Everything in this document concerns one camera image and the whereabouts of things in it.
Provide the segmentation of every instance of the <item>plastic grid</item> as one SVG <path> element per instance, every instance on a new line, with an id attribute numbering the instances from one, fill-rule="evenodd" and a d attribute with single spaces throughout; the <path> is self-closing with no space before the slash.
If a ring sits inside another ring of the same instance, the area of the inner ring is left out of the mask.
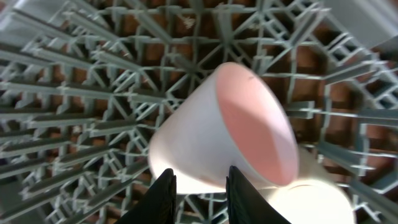
<path id="1" fill-rule="evenodd" d="M 369 124 L 398 126 L 398 114 L 386 110 L 398 107 L 396 69 L 362 47 L 322 3 L 295 0 L 286 6 L 273 0 L 243 6 L 228 1 L 214 8 L 196 0 L 180 6 L 173 3 L 168 0 L 154 7 L 137 0 L 116 0 L 112 4 L 69 0 L 59 12 L 65 16 L 62 28 L 34 15 L 11 12 L 12 19 L 41 33 L 22 49 L 4 44 L 0 49 L 0 58 L 9 62 L 0 83 L 4 131 L 0 134 L 0 157 L 9 165 L 0 167 L 0 177 L 18 175 L 26 199 L 3 213 L 0 223 L 48 203 L 53 212 L 47 215 L 47 223 L 81 223 L 94 213 L 99 214 L 97 222 L 101 223 L 108 208 L 125 213 L 136 202 L 134 186 L 148 188 L 151 183 L 145 172 L 150 134 L 219 63 L 227 61 L 242 63 L 260 77 L 288 78 L 285 110 L 290 117 L 312 119 L 322 114 L 319 141 L 302 144 L 316 148 L 320 162 L 323 157 L 332 159 L 359 178 L 372 169 L 367 166 L 369 156 L 397 157 L 370 153 L 366 137 Z M 277 13 L 293 21 L 295 29 L 288 30 L 275 16 Z M 235 14 L 247 17 L 237 27 L 232 23 Z M 209 17 L 216 25 L 216 34 L 201 30 L 201 22 Z M 160 24 L 159 18 L 168 23 Z M 125 32 L 125 19 L 137 21 L 135 31 Z M 341 31 L 326 45 L 312 34 L 321 22 Z M 189 32 L 176 36 L 175 26 L 185 26 Z M 243 47 L 248 45 L 255 50 L 248 53 Z M 266 45 L 278 46 L 281 51 L 268 54 Z M 164 48 L 160 63 L 146 58 L 150 46 Z M 301 46 L 327 57 L 330 68 L 326 75 L 297 72 L 297 49 Z M 203 53 L 206 47 L 211 50 Z M 287 55 L 291 58 L 289 73 L 267 73 Z M 214 63 L 215 58 L 222 60 Z M 365 81 L 356 79 L 367 74 Z M 314 101 L 292 102 L 295 82 L 300 79 L 326 83 L 321 109 Z M 378 81 L 383 83 L 382 88 L 370 93 L 366 85 Z M 339 82 L 362 94 L 363 110 L 355 114 L 333 112 L 327 96 L 331 86 Z M 96 114 L 101 106 L 104 113 Z M 331 116 L 358 118 L 354 150 L 325 141 Z M 356 209 L 365 208 L 377 222 L 382 213 L 395 223 L 398 206 L 381 194 L 398 185 L 397 174 L 395 171 L 370 187 L 358 178 L 340 185 L 350 188 Z M 124 198 L 115 202 L 117 194 Z M 208 211 L 199 198 L 209 201 Z M 185 195 L 179 200 L 178 223 L 223 223 L 228 219 L 222 194 Z M 215 209 L 217 202 L 222 206 Z M 194 214 L 184 212 L 187 205 Z"/>

